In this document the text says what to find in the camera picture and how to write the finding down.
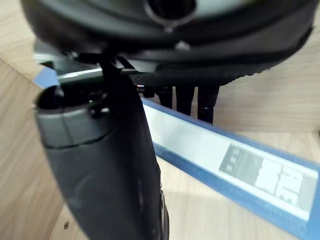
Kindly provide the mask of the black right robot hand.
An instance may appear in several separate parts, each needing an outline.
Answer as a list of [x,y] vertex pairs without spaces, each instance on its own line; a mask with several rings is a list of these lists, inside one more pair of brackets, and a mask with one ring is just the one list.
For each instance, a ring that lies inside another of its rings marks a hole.
[[91,240],[167,240],[161,170],[137,79],[219,86],[268,70],[309,38],[317,0],[23,0],[59,85],[34,115],[51,171]]

